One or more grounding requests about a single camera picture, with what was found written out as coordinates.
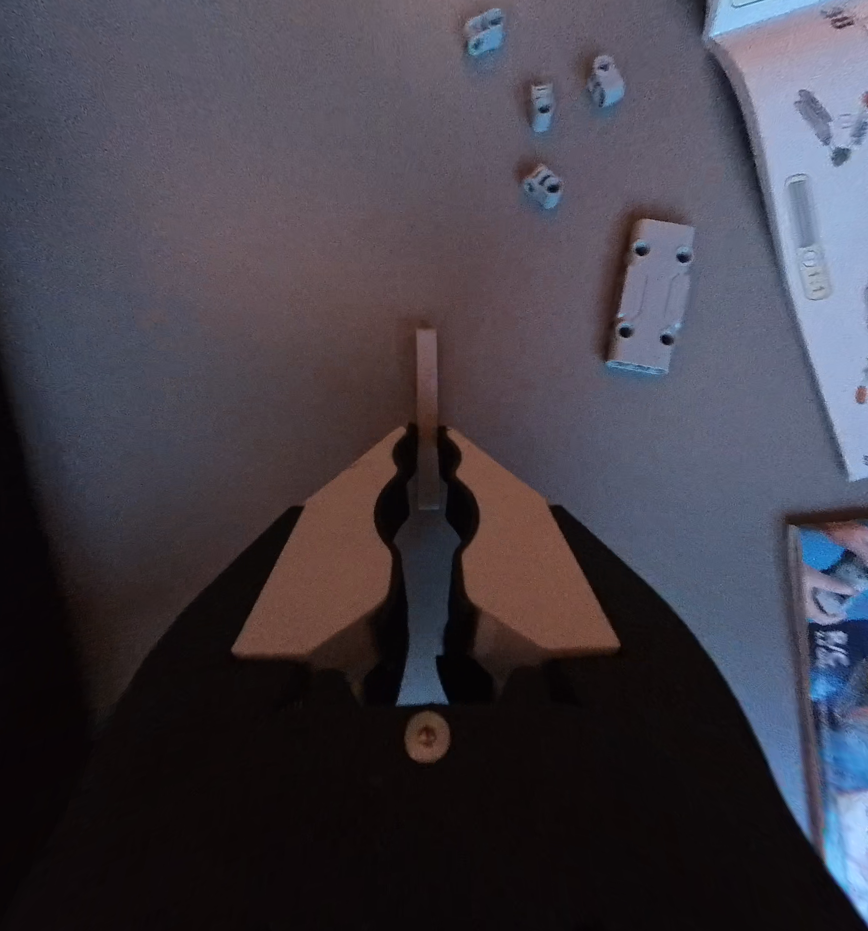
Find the long grey bar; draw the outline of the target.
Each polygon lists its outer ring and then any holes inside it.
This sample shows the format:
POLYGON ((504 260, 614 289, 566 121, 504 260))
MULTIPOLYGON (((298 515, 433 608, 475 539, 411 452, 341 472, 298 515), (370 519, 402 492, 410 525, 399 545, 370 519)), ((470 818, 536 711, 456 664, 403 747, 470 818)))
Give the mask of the long grey bar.
POLYGON ((438 333, 419 328, 416 349, 417 506, 440 509, 440 375, 438 333))

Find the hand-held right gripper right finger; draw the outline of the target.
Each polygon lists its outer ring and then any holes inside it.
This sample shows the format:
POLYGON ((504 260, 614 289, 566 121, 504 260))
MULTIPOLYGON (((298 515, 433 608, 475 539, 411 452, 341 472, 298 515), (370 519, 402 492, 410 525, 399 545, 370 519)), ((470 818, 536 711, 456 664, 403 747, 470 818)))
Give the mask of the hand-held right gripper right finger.
POLYGON ((451 558, 438 655, 450 704, 490 704, 520 669, 608 657, 621 642, 546 498, 451 427, 440 428, 451 558))

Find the grey plate with four holes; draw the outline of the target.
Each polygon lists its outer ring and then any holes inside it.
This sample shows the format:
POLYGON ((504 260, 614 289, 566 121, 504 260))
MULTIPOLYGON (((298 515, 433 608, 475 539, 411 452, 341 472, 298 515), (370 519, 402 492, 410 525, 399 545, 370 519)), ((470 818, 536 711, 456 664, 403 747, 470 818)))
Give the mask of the grey plate with four holes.
POLYGON ((690 304, 696 228, 643 218, 631 229, 609 369, 664 376, 690 304))

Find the open instruction booklet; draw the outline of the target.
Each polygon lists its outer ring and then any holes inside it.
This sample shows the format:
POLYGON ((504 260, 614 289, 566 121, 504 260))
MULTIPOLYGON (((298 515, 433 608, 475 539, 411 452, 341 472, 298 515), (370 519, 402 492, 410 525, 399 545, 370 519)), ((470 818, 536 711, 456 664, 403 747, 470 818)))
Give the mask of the open instruction booklet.
POLYGON ((868 1, 710 1, 839 456, 868 479, 868 1))

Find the blue robot kit box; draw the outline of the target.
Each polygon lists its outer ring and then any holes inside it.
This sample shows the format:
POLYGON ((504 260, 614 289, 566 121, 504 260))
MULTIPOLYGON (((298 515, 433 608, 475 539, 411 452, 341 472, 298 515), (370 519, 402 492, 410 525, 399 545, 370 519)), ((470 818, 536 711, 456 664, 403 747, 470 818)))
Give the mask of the blue robot kit box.
POLYGON ((787 543, 812 842, 868 924, 868 519, 787 543))

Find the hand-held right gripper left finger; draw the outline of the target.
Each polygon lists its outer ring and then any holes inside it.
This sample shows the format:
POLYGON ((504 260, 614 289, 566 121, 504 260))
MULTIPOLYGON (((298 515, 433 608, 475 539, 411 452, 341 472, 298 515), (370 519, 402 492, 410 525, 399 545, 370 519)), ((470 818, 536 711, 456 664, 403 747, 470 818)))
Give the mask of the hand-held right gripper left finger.
POLYGON ((305 501, 234 658, 333 670, 368 704, 395 704, 409 640, 395 537, 415 472, 416 427, 398 427, 305 501))

